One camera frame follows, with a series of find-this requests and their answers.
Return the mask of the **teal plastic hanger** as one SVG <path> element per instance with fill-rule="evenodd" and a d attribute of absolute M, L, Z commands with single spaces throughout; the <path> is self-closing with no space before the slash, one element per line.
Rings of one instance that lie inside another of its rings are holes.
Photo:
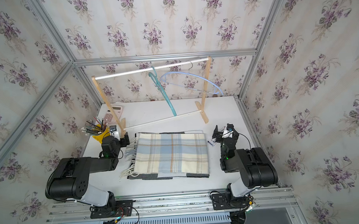
<path fill-rule="evenodd" d="M 155 70 L 155 68 L 153 66 L 151 67 L 151 69 L 153 70 L 153 72 L 149 72 L 148 76 L 152 79 L 152 81 L 155 84 L 156 88 L 160 91 L 160 93 L 162 94 L 164 100 L 169 105 L 169 108 L 171 109 L 171 112 L 173 113 L 173 116 L 177 116 L 177 113 L 176 113 L 176 111 L 174 109 L 173 104 L 171 103 L 169 97 L 166 94 L 166 91 L 165 91 L 164 87 L 162 86 L 162 84 L 160 83 L 160 81 L 158 79 L 157 71 Z"/>

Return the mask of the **light blue plastic hanger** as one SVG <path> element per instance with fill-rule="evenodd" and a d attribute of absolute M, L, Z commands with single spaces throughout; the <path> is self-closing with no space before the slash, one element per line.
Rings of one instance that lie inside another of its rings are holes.
<path fill-rule="evenodd" d="M 193 67 L 193 64 L 196 62 L 204 62 L 204 63 L 211 64 L 212 60 L 210 58 L 206 58 L 206 59 L 198 59 L 198 60 L 193 60 L 193 61 L 188 61 L 188 62 L 168 63 L 165 66 L 161 66 L 160 69 L 169 68 L 170 71 L 160 77 L 159 84 L 160 85 L 162 83 L 163 84 L 171 84 L 174 86 L 183 87 L 187 90 L 197 91 L 202 94 L 206 93 L 206 94 L 223 96 L 224 94 L 223 94 L 221 88 L 217 84 L 211 82 L 208 79 L 208 77 L 202 77 L 202 76 L 196 75 L 194 73 L 190 73 L 190 69 Z M 191 68 L 189 68 L 187 72 L 182 72 L 181 66 L 188 65 L 188 64 L 191 65 Z M 167 81 L 167 79 L 169 79 L 169 77 L 174 78 L 177 75 L 183 75 L 185 77 L 185 81 L 183 84 L 178 84 L 178 83 L 174 83 L 174 82 L 172 83 L 172 82 Z M 195 88 L 195 86 L 199 83 L 200 79 L 204 81 L 204 87 L 202 89 L 197 89 L 197 88 Z"/>

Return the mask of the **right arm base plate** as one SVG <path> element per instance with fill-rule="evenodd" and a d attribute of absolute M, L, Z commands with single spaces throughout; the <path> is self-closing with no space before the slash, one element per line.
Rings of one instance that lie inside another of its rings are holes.
<path fill-rule="evenodd" d="M 247 210 L 255 204 L 252 196 L 233 197 L 230 194 L 211 192 L 209 198 L 214 210 L 240 209 Z"/>

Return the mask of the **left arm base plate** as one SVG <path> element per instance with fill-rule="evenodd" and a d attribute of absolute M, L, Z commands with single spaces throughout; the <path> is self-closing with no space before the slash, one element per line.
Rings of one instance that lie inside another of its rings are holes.
<path fill-rule="evenodd" d="M 91 219 L 117 218 L 132 214 L 134 200 L 120 200 L 112 207 L 90 207 Z"/>

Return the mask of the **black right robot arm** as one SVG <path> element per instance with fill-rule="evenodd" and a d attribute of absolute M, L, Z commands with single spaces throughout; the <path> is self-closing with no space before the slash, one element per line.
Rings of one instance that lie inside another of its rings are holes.
<path fill-rule="evenodd" d="M 237 149 L 240 136 L 244 137 L 233 124 L 227 124 L 222 129 L 216 126 L 209 140 L 211 144 L 220 144 L 221 170 L 240 174 L 238 180 L 226 187 L 225 195 L 229 202 L 242 200 L 254 190 L 276 185 L 279 180 L 276 169 L 262 148 L 253 148 L 248 140 L 248 149 Z"/>

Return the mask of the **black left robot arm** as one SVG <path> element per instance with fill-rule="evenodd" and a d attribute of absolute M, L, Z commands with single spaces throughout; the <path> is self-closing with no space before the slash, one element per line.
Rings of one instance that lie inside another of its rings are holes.
<path fill-rule="evenodd" d="M 98 158 L 61 159 L 47 181 L 45 196 L 55 201 L 77 201 L 97 208 L 114 207 L 114 194 L 89 184 L 89 177 L 91 173 L 115 170 L 121 148 L 129 144 L 128 134 L 120 140 L 109 135 L 102 140 L 102 151 Z"/>

